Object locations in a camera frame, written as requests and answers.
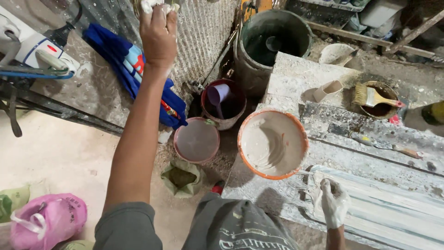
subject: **workbench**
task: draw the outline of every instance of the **workbench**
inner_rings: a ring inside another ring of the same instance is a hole
[[[333,80],[342,82],[342,92],[321,104],[315,103],[314,90]],[[419,105],[420,100],[415,100],[411,94],[413,86],[398,88],[400,84],[397,80],[335,65],[320,65],[278,53],[266,94],[257,110],[275,108],[290,112],[301,120],[309,138],[309,150],[301,169],[309,170],[313,165],[322,165],[443,199],[444,138],[430,131],[422,132],[363,116],[360,108],[350,101],[352,87],[356,82],[365,81],[384,82],[394,88],[401,98],[410,100],[411,105]],[[422,152],[424,160],[368,147],[353,139],[331,134],[328,132],[331,123],[354,127],[367,136],[392,144],[403,144]],[[303,200],[304,192],[298,187],[304,183],[304,178],[306,175],[295,174],[279,181],[264,179],[250,171],[238,154],[222,197],[248,199],[267,213],[326,231],[325,225],[311,220],[303,209],[287,202],[289,197]],[[347,231],[345,237],[377,249],[397,249]]]

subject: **blue cloth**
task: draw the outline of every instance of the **blue cloth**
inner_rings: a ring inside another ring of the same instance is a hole
[[[120,82],[130,93],[131,98],[135,99],[142,82],[145,64],[143,52],[137,46],[99,24],[90,24],[88,29],[83,32],[83,39],[108,61]],[[177,129],[182,125],[188,125],[185,121],[186,104],[171,91],[172,86],[174,86],[173,81],[167,78],[163,87],[162,100],[177,112],[177,117],[170,115],[171,111],[167,113],[168,108],[165,109],[159,104],[159,120],[162,124]]]

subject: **plaster cast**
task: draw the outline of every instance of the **plaster cast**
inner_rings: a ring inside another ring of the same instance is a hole
[[[344,221],[346,229],[356,230],[358,234],[365,232],[366,236],[376,240],[383,238],[392,246],[401,244],[404,249],[444,249],[443,203],[427,196],[423,197],[424,200],[418,199],[414,192],[411,196],[403,196],[317,171],[313,175],[316,188],[310,192],[314,219],[325,222],[320,189],[324,178],[341,183],[351,197],[351,206]]]
[[[303,158],[302,136],[294,122],[277,112],[263,112],[244,127],[242,150],[261,173],[281,176],[298,168]]]

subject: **orange bucket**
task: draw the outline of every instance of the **orange bucket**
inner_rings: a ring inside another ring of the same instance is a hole
[[[301,122],[294,115],[276,109],[250,114],[238,134],[238,149],[245,165],[271,180],[297,173],[308,147]]]

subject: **dusty floor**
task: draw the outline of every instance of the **dusty floor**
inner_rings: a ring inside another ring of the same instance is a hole
[[[326,45],[326,42],[315,39],[310,58],[315,60]],[[444,70],[389,62],[375,51],[361,52],[361,57],[367,72],[424,86],[426,91],[420,93],[424,95],[424,100],[430,95],[444,100],[439,91],[435,91],[442,89]],[[247,109],[254,108],[254,103],[248,103]],[[176,155],[171,142],[159,146],[152,180],[151,204],[156,211],[156,233],[161,238],[164,249],[182,247],[199,199],[216,181],[227,179],[238,151],[236,138],[240,122],[233,129],[221,132],[218,154],[214,160],[202,166],[208,176],[207,183],[191,199],[174,198],[163,185],[159,178],[160,172],[168,160]],[[94,226],[101,215],[111,160],[119,138],[38,112],[25,114],[19,119],[19,124],[24,135],[22,138],[15,138],[8,118],[4,112],[0,112],[0,190],[20,187],[45,178],[52,193],[76,194],[88,205],[88,221],[81,237],[94,240]],[[301,249],[325,248],[325,233],[293,222],[285,223]],[[366,249],[353,242],[347,242],[347,245],[349,249]]]

